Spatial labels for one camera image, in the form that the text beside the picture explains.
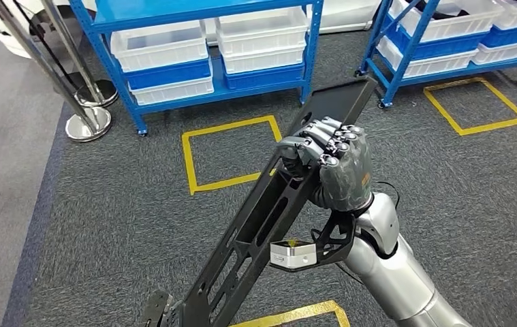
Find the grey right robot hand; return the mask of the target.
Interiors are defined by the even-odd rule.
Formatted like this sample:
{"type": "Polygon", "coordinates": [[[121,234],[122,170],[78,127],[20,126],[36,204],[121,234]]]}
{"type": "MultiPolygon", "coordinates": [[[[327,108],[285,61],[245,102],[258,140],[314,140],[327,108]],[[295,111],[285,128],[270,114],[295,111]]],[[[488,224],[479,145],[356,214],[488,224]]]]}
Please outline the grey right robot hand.
{"type": "Polygon", "coordinates": [[[371,150],[363,128],[325,116],[284,137],[277,148],[285,169],[296,178],[305,177],[307,168],[319,168],[309,196],[314,205],[349,212],[370,203],[371,150]]]}

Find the dark left robot hand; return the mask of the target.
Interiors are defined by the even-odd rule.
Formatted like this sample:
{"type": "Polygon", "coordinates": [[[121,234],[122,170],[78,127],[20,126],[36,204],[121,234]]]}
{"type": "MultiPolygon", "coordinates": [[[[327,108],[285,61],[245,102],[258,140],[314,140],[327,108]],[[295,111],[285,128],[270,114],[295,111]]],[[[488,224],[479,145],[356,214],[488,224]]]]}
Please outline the dark left robot hand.
{"type": "Polygon", "coordinates": [[[173,326],[178,301],[163,290],[154,291],[149,297],[138,320],[139,327],[173,326]]]}

